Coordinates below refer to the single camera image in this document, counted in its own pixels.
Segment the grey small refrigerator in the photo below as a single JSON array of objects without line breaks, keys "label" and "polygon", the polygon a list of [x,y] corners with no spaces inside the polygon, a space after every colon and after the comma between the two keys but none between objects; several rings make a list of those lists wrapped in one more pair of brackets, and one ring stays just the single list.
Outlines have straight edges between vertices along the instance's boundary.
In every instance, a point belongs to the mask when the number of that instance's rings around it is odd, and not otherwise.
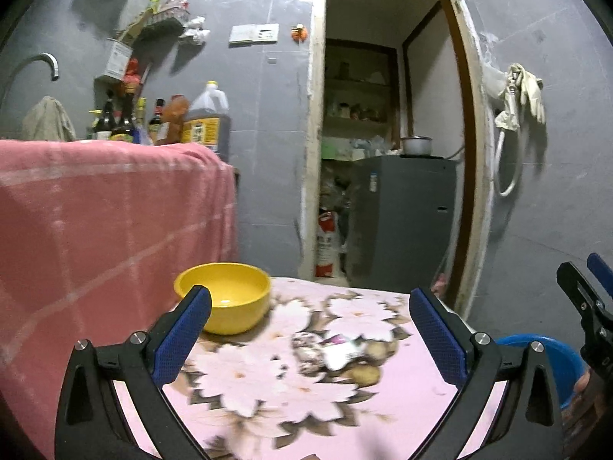
[{"label": "grey small refrigerator", "polygon": [[408,293],[444,265],[456,198],[456,163],[380,156],[351,169],[346,277],[350,287]]}]

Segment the metal pot on fridge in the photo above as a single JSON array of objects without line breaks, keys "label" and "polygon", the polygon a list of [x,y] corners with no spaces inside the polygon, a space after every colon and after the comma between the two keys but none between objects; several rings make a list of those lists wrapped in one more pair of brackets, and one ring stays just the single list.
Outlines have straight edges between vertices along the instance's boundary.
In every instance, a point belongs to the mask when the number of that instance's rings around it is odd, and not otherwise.
[{"label": "metal pot on fridge", "polygon": [[406,156],[430,157],[432,155],[432,139],[428,136],[407,136],[401,139],[402,152]]}]

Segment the pink checked cloth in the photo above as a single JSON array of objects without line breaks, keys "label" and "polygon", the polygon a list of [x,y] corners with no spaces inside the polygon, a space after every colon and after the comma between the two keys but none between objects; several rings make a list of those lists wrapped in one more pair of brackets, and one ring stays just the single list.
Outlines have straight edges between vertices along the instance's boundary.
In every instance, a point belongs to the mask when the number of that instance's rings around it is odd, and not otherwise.
[{"label": "pink checked cloth", "polygon": [[44,457],[74,342],[150,327],[179,273],[235,259],[235,204],[200,145],[2,142],[1,394]]}]

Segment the dark glass sauce bottle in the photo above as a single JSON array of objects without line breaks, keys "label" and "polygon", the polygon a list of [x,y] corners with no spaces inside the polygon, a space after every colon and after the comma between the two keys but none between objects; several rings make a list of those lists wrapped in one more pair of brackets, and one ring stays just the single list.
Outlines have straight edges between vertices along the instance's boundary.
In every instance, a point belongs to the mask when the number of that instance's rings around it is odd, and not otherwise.
[{"label": "dark glass sauce bottle", "polygon": [[133,92],[127,92],[124,95],[123,105],[121,106],[120,119],[111,131],[110,140],[130,143],[134,141],[136,127],[133,123],[133,102]]}]

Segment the pink floral table cloth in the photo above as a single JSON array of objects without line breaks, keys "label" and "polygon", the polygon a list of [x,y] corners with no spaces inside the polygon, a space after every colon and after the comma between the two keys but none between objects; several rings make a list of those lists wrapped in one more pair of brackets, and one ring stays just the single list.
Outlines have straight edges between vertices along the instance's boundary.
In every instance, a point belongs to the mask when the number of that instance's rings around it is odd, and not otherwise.
[{"label": "pink floral table cloth", "polygon": [[[364,354],[333,372],[321,346],[337,334]],[[359,362],[378,366],[377,384],[339,378]],[[253,332],[201,337],[163,391],[214,459],[406,459],[456,395],[406,295],[293,278],[273,280],[270,312]]]}]

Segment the orange wall hook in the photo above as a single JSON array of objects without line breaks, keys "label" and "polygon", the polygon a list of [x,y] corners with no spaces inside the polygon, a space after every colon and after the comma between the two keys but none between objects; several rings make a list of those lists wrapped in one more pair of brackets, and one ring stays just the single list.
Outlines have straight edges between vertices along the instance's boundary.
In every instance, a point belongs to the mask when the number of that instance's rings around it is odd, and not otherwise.
[{"label": "orange wall hook", "polygon": [[304,43],[308,38],[308,28],[303,24],[297,24],[291,29],[292,41],[296,44]]}]

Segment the blue plastic bucket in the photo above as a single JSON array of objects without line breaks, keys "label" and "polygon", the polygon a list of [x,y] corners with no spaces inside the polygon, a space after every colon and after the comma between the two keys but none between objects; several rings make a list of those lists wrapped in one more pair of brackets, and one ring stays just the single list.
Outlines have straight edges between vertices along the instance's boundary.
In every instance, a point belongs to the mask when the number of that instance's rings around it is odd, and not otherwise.
[{"label": "blue plastic bucket", "polygon": [[571,346],[546,335],[522,333],[497,339],[499,345],[520,348],[533,342],[543,344],[546,349],[546,355],[553,370],[560,406],[562,409],[566,409],[575,395],[575,384],[585,372],[583,359]]}]

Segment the large soy sauce jug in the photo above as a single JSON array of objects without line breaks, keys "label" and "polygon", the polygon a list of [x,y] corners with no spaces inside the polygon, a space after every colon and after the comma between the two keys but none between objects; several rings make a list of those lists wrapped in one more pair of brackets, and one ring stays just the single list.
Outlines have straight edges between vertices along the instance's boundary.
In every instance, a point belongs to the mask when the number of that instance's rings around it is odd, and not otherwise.
[{"label": "large soy sauce jug", "polygon": [[228,162],[231,127],[228,98],[216,81],[208,81],[183,117],[181,142],[204,145]]}]

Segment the white wall switch plate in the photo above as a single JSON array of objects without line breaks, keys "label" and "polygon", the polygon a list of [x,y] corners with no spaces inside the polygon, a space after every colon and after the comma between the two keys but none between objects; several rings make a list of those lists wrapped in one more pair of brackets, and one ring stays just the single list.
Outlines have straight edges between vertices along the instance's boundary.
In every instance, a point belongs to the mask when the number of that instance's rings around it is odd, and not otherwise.
[{"label": "white wall switch plate", "polygon": [[229,44],[232,46],[273,44],[279,39],[279,34],[278,23],[236,25],[229,34]]}]

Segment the metal sink faucet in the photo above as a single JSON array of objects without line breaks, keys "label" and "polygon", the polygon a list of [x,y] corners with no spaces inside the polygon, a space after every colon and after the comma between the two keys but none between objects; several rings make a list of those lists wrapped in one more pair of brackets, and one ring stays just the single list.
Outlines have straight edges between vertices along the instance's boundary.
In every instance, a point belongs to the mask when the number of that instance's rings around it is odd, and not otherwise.
[{"label": "metal sink faucet", "polygon": [[36,83],[39,81],[56,82],[60,70],[57,57],[49,52],[39,52],[19,61],[8,74],[1,92],[1,107],[4,107],[10,97],[16,82],[26,82],[27,79]]}]

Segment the beige rag on faucet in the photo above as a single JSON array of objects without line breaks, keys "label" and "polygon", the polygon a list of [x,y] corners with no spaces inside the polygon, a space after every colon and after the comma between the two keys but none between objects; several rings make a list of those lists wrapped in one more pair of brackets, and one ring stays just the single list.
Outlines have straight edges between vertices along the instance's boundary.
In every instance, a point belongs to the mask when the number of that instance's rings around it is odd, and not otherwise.
[{"label": "beige rag on faucet", "polygon": [[56,98],[45,95],[23,118],[22,139],[75,141],[77,134],[63,105]]}]

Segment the white red rice sack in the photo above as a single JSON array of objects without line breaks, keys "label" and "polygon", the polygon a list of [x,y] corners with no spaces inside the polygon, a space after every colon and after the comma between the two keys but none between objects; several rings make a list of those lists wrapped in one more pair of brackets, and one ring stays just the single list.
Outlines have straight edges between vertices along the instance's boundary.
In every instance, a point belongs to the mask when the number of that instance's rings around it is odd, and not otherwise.
[{"label": "white red rice sack", "polygon": [[335,277],[340,271],[340,238],[337,214],[322,210],[318,216],[315,275]]}]

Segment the yellow plastic bowl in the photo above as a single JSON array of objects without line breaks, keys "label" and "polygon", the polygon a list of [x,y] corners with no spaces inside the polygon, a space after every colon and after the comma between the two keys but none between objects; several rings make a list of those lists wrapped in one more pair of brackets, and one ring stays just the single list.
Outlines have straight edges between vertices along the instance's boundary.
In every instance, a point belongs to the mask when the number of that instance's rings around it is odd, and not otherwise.
[{"label": "yellow plastic bowl", "polygon": [[174,289],[183,298],[194,286],[209,290],[212,310],[204,332],[235,335],[256,327],[270,309],[271,277],[242,263],[197,265],[180,273]]}]

